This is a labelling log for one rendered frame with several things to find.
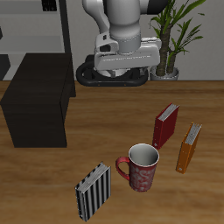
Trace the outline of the grey bookshelf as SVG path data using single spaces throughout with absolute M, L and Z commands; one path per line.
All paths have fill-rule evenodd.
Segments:
M 26 53 L 70 53 L 67 0 L 43 11 L 41 0 L 0 0 L 0 81 L 10 81 Z

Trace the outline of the red patterned mug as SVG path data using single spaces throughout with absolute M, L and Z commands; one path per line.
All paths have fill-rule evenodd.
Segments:
M 147 192 L 151 188 L 158 160 L 157 149 L 146 143 L 138 143 L 129 149 L 127 157 L 119 157 L 115 161 L 115 167 L 118 173 L 129 181 L 134 191 Z M 128 164 L 128 174 L 120 169 L 120 163 Z

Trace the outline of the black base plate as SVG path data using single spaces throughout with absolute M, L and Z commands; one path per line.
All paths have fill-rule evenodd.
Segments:
M 87 87 L 137 87 L 143 85 L 149 78 L 148 68 L 145 75 L 140 76 L 137 68 L 131 68 L 123 75 L 111 78 L 94 70 L 94 55 L 89 54 L 85 62 L 76 70 L 77 81 Z

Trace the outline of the black and white striped book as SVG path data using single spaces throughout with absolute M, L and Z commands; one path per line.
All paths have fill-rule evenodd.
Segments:
M 100 162 L 74 190 L 79 216 L 88 221 L 111 195 L 111 167 Z

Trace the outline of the dark brown desk caddy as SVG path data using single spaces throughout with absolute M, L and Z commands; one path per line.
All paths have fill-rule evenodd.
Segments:
M 16 148 L 65 148 L 65 119 L 75 97 L 70 53 L 27 53 L 0 105 Z

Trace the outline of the green pot plant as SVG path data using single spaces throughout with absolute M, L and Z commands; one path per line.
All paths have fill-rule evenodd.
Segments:
M 187 53 L 185 47 L 192 41 L 202 39 L 202 36 L 197 36 L 200 31 L 200 24 L 186 33 L 192 19 L 190 18 L 183 24 L 179 24 L 179 20 L 205 1 L 196 0 L 189 3 L 189 0 L 186 0 L 177 10 L 175 8 L 176 0 L 168 0 L 168 5 L 163 11 L 150 20 L 151 22 L 157 22 L 158 28 L 154 27 L 154 31 L 162 41 L 159 50 L 160 63 L 150 68 L 150 79 L 152 81 L 176 81 L 178 79 L 179 70 L 174 66 L 176 56 L 179 53 Z

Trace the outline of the orange book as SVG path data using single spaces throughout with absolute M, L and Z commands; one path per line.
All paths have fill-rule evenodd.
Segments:
M 191 162 L 193 153 L 195 152 L 201 128 L 202 125 L 192 122 L 189 130 L 186 132 L 178 154 L 178 162 L 176 165 L 177 172 L 182 174 L 186 172 L 186 168 Z

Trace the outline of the black binders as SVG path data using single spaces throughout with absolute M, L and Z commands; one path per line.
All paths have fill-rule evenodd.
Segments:
M 56 11 L 56 0 L 41 0 L 43 11 Z

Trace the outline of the red book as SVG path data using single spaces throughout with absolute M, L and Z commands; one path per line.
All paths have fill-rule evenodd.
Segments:
M 159 150 L 175 130 L 179 106 L 172 102 L 156 116 L 152 145 Z

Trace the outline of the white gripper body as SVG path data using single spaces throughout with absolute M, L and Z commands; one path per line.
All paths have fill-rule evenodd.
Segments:
M 160 63 L 162 41 L 142 38 L 141 46 L 132 53 L 119 54 L 118 43 L 112 39 L 98 43 L 94 51 L 94 67 L 98 71 L 157 66 Z

